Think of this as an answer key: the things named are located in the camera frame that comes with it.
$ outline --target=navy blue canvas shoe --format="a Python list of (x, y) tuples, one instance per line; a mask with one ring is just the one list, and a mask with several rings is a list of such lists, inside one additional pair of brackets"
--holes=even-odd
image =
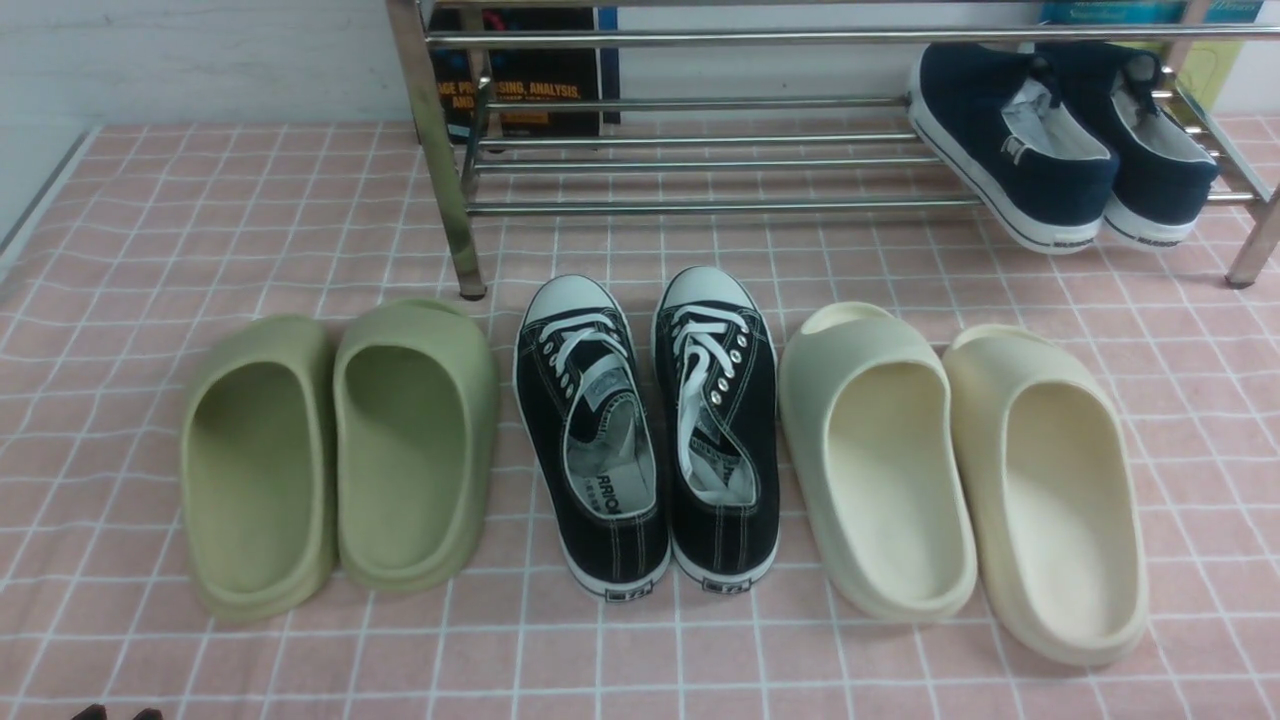
[(1062, 99), (1120, 156), (1106, 220), (1140, 250), (1178, 245), (1192, 232), (1217, 163), (1156, 105), (1160, 58), (1106, 42), (1042, 44)]
[(1062, 104), (1043, 58), (931, 45), (908, 117), (1020, 245), (1065, 255), (1093, 243), (1117, 159)]

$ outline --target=shoelace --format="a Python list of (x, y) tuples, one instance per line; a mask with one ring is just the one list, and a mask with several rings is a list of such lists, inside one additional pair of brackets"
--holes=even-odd
[[(710, 364), (719, 365), (722, 377), (716, 380), (712, 389), (712, 405), (719, 405), (723, 393), (730, 388), (730, 380), (737, 374), (735, 366), (742, 361), (742, 348), (746, 347), (746, 320), (739, 314), (701, 305), (686, 305), (672, 316), (673, 323), (689, 315), (690, 319), (676, 332), (672, 340), (672, 348), (677, 355), (684, 355), (685, 380), (680, 386), (680, 411), (676, 423), (676, 447), (680, 459), (680, 471), (689, 477), (692, 474), (694, 461), (690, 456), (690, 441), (694, 437), (694, 427), (698, 424), (698, 415), (701, 411), (703, 386), (712, 375)], [(709, 318), (716, 322), (695, 320), (692, 316)], [(727, 333), (731, 327), (740, 332), (735, 345), (737, 347), (724, 348), (713, 336)]]
[[(602, 331), (598, 325), (604, 325), (607, 329)], [(552, 340), (552, 336), (556, 333), (566, 333), (561, 340), (558, 351), (556, 351), (556, 341)], [(573, 387), (573, 383), (568, 382), (564, 368), (568, 364), (570, 354), (573, 352), (573, 348), (579, 343), (602, 342), (622, 357), (627, 356), (626, 347), (622, 346), (622, 338), (618, 336), (613, 320), (599, 313), (547, 323), (547, 327), (538, 336), (538, 342), (543, 346), (543, 355), (550, 356), (552, 368), (556, 369), (556, 377), (559, 378), (561, 388), (564, 389), (564, 397), (568, 400), (573, 398), (573, 391), (577, 388)]]

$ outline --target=metal shoe rack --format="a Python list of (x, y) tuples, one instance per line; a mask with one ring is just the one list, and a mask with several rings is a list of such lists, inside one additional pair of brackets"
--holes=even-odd
[[(858, 0), (787, 0), (788, 3), (847, 4)], [(867, 108), (902, 108), (905, 97), (708, 97), (708, 99), (623, 99), (599, 101), (536, 101), (508, 102), (494, 97), (489, 51), (498, 49), (595, 49), (595, 47), (675, 47), (675, 46), (783, 46), (822, 44), (925, 44), (925, 42), (1043, 42), (1043, 41), (1161, 41), (1167, 44), (1166, 73), (1176, 78), (1196, 40), (1280, 40), (1280, 27), (1256, 24), (1204, 24), (1211, 0), (1187, 4), (1181, 24), (1165, 26), (1034, 26), (1002, 28), (865, 28), (841, 29), (724, 29), (724, 31), (563, 31), (563, 32), (485, 32), (485, 8), (595, 8), (602, 5), (631, 6), (696, 6), (707, 4), (746, 5), (769, 4), (769, 0), (387, 0), (397, 50), (404, 69), (419, 142), (426, 156), (428, 172), (439, 205), (449, 255), (462, 297), (479, 300), (486, 286), (480, 274), (471, 218), (485, 215), (677, 215), (710, 213), (835, 213), (893, 211), (968, 208), (979, 205), (972, 195), (856, 197), (856, 199), (768, 199), (768, 200), (705, 200), (705, 201), (548, 201), (493, 202), (477, 201), (476, 191), (484, 176), (535, 173), (675, 173), (723, 170), (805, 170), (849, 168), (906, 168), (937, 163), (934, 158), (909, 158), (897, 154), (897, 146), (918, 142), (910, 132), (846, 132), (828, 135), (731, 136), (731, 137), (581, 137), (581, 138), (515, 138), (502, 137), (499, 114), (513, 110), (540, 111), (712, 111), (712, 110), (832, 110)], [(439, 8), (460, 10), (462, 31), (428, 32), (431, 14)], [(458, 167), (449, 142), (444, 111), (436, 92), (431, 68), (433, 49), (466, 50), (476, 87), (476, 105), (466, 154)], [(1254, 219), (1253, 231), (1240, 247), (1226, 282), (1244, 288), (1257, 279), (1267, 259), (1280, 242), (1280, 188), (1272, 191), (1254, 173), (1213, 119), (1185, 94), (1176, 79), (1169, 83), (1161, 100), (1179, 119), (1187, 132), (1213, 154), (1222, 169), (1226, 191), (1213, 192), (1210, 201), (1240, 205)], [(522, 160), (520, 154), (504, 156), (502, 150), (572, 150), (572, 149), (657, 149), (699, 147), (740, 149), (750, 154), (758, 147), (859, 145), (888, 146), (884, 156), (849, 159), (795, 158), (750, 160), (613, 160), (593, 159)]]

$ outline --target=book cover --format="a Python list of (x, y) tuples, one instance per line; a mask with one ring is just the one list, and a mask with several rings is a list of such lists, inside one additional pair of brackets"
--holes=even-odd
[[(430, 29), (460, 29), (457, 10), (438, 10)], [(595, 29), (590, 8), (485, 10), (486, 31)], [(463, 50), (433, 50), (436, 90), (444, 105), (449, 137), (466, 142), (471, 135), (475, 86)], [(595, 50), (492, 50), (497, 97), (507, 101), (599, 100), (600, 77)], [(598, 113), (502, 113), (502, 132), (508, 137), (572, 137), (600, 133)]]
[[(1216, 0), (1206, 15), (1208, 23), (1252, 23), (1263, 0)], [(1046, 3), (1041, 19), (1053, 24), (1143, 24), (1176, 23), (1185, 3)], [(1158, 53), (1160, 42), (1130, 42)], [(1204, 108), (1212, 108), (1240, 54), (1238, 41), (1201, 41), (1192, 45), (1179, 78)]]

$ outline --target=shoe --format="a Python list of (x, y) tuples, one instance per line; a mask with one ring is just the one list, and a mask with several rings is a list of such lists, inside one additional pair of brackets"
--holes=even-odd
[(515, 388), (573, 578), (644, 597), (671, 560), (626, 315), (582, 275), (544, 284), (516, 338)]
[(471, 318), (410, 299), (357, 318), (334, 363), (338, 551), (380, 591), (440, 584), (480, 541), (498, 364)]
[(1042, 44), (1071, 111), (1120, 158), (1107, 224), (1138, 250), (1164, 250), (1196, 225), (1217, 179), (1213, 158), (1152, 96), (1160, 58), (1106, 42)]
[(951, 448), (951, 389), (929, 343), (874, 305), (828, 305), (787, 343), (780, 384), (836, 589), (879, 620), (955, 615), (978, 557)]
[(1146, 630), (1147, 574), (1111, 401), (1079, 360), (1019, 328), (969, 328), (942, 365), (996, 618), (1051, 660), (1120, 660)]
[(737, 281), (689, 268), (653, 320), (676, 560), (703, 589), (745, 592), (778, 551), (773, 341)]
[(276, 315), (220, 341), (189, 384), (182, 512), (196, 594), (248, 623), (319, 591), (337, 560), (333, 346)]
[(1080, 126), (1039, 55), (929, 45), (911, 73), (911, 126), (1021, 246), (1093, 243), (1119, 160)]

